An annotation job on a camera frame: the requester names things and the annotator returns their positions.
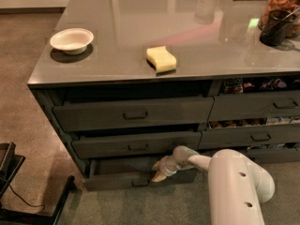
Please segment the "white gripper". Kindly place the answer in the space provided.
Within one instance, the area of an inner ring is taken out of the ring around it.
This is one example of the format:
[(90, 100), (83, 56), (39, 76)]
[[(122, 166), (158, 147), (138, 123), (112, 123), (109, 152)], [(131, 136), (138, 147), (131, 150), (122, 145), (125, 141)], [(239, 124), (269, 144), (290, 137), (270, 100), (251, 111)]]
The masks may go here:
[(167, 178), (167, 176), (172, 176), (182, 169), (182, 166), (178, 164), (173, 156), (163, 157), (160, 161), (157, 161), (153, 167), (152, 171), (158, 171), (152, 178), (155, 183), (161, 182)]

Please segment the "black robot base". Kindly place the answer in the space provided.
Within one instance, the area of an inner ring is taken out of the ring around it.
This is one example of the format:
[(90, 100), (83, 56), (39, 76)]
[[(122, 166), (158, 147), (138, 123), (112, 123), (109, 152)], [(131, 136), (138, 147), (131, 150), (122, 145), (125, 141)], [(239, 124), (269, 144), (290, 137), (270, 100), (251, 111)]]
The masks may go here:
[(0, 143), (0, 199), (10, 189), (27, 206), (36, 208), (37, 212), (26, 213), (9, 210), (5, 209), (3, 204), (0, 204), (0, 225), (58, 225), (68, 194), (76, 189), (74, 184), (75, 178), (73, 176), (67, 178), (53, 213), (50, 216), (43, 215), (42, 211), (46, 208), (45, 204), (33, 204), (25, 199), (25, 192), (31, 191), (31, 188), (26, 183), (20, 183), (17, 187), (14, 187), (15, 176), (25, 162), (25, 156), (17, 155), (15, 149), (16, 144), (14, 142)]

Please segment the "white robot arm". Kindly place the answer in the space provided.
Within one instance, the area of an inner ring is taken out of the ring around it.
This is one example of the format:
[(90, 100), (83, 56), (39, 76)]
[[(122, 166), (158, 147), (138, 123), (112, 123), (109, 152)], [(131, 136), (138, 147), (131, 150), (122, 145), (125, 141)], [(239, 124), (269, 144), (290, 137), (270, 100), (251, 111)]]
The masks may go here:
[(222, 149), (208, 157), (180, 145), (152, 167), (160, 182), (179, 171), (207, 172), (211, 225), (265, 225), (261, 204), (275, 193), (270, 173), (243, 154)]

